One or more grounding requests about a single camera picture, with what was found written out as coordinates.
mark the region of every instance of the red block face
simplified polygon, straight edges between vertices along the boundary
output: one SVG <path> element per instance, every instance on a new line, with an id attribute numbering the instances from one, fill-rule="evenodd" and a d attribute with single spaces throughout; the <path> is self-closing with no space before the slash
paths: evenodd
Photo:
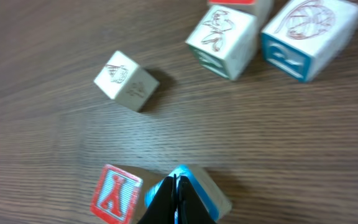
<path id="1" fill-rule="evenodd" d="M 209 0 L 213 4 L 255 4 L 257 0 Z"/>
<path id="2" fill-rule="evenodd" d="M 132 220 L 142 179 L 122 169 L 105 165 L 93 195 L 91 212 L 112 224 Z"/>

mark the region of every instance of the wooden block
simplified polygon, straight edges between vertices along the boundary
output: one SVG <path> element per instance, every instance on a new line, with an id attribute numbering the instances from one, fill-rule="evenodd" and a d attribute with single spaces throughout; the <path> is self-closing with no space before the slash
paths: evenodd
<path id="1" fill-rule="evenodd" d="M 159 82 L 122 52 L 117 51 L 94 80 L 110 99 L 139 111 Z"/>
<path id="2" fill-rule="evenodd" d="M 162 178 L 139 167 L 105 165 L 91 211 L 107 223 L 137 223 L 146 211 L 146 191 Z"/>
<path id="3" fill-rule="evenodd" d="M 358 5 L 343 0 L 291 0 L 262 31 L 266 61 L 311 81 L 348 44 Z"/>
<path id="4" fill-rule="evenodd" d="M 215 221 L 219 220 L 231 211 L 232 203 L 227 199 L 221 189 L 215 184 L 208 173 L 196 165 L 180 165 L 175 168 L 169 176 L 177 175 L 177 183 L 181 176 L 189 178 L 193 188 L 197 192 L 201 201 L 204 203 L 211 218 Z M 145 204 L 148 207 L 154 195 L 157 193 L 162 182 L 153 186 L 145 196 Z"/>
<path id="5" fill-rule="evenodd" d="M 213 6 L 186 43 L 200 64 L 236 80 L 257 51 L 255 16 L 223 6 Z"/>
<path id="6" fill-rule="evenodd" d="M 208 0 L 209 5 L 222 5 L 237 9 L 257 17 L 258 26 L 262 26 L 272 11 L 273 0 Z"/>

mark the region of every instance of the wooden surface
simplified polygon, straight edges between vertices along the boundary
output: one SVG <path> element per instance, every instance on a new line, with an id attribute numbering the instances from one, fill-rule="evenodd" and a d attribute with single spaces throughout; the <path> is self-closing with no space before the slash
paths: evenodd
<path id="1" fill-rule="evenodd" d="M 260 54 L 229 82 L 184 43 L 206 10 L 0 0 L 0 223 L 102 223 L 89 205 L 103 165 L 183 163 L 233 201 L 220 223 L 358 223 L 358 30 L 311 84 Z M 142 113 L 93 84 L 117 49 L 161 81 Z"/>

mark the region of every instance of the white block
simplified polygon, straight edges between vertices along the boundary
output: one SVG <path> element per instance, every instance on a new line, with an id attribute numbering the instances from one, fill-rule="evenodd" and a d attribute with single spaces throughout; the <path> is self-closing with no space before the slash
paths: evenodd
<path id="1" fill-rule="evenodd" d="M 120 51 L 116 51 L 94 80 L 110 99 L 139 111 L 159 82 Z"/>
<path id="2" fill-rule="evenodd" d="M 219 4 L 232 9 L 252 14 L 258 19 L 258 26 L 262 26 L 272 11 L 273 0 L 208 0 L 209 5 Z"/>
<path id="3" fill-rule="evenodd" d="M 262 31 L 266 61 L 311 81 L 349 43 L 358 5 L 343 0 L 292 0 Z"/>
<path id="4" fill-rule="evenodd" d="M 186 43 L 200 64 L 236 80 L 257 51 L 256 17 L 224 6 L 213 6 Z"/>

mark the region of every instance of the letter x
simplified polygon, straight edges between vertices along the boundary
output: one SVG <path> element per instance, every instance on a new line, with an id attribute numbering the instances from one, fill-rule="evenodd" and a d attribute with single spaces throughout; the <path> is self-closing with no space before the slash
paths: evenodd
<path id="1" fill-rule="evenodd" d="M 121 217 L 121 211 L 119 209 L 119 192 L 121 190 L 122 184 L 125 182 L 125 178 L 114 175 L 114 187 L 110 194 L 103 200 L 101 203 L 101 207 L 104 209 L 109 209 L 109 202 L 112 202 L 111 213 L 114 215 Z"/>

